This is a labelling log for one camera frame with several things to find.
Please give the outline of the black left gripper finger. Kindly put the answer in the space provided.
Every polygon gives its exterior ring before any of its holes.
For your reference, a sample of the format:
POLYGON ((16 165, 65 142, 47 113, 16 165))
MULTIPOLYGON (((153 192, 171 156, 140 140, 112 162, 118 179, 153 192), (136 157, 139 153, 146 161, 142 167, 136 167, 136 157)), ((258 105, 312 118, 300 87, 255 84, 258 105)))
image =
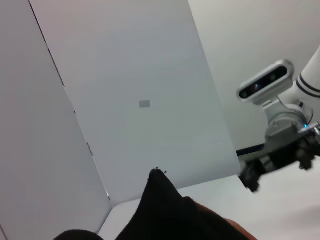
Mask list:
POLYGON ((73 229, 59 234, 54 240, 103 240, 103 238, 88 230, 73 229))

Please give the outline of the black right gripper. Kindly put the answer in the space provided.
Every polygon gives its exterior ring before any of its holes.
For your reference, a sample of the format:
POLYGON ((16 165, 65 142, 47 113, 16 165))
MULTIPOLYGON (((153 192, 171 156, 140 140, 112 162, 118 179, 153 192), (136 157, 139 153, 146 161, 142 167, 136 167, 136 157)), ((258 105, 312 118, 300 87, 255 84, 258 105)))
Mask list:
POLYGON ((252 193, 259 190, 260 177, 295 162, 301 170, 313 167, 313 160, 320 156, 320 134, 301 132, 286 139, 271 140, 264 148, 266 152, 259 158, 245 162, 245 167, 238 176, 246 189, 252 193))

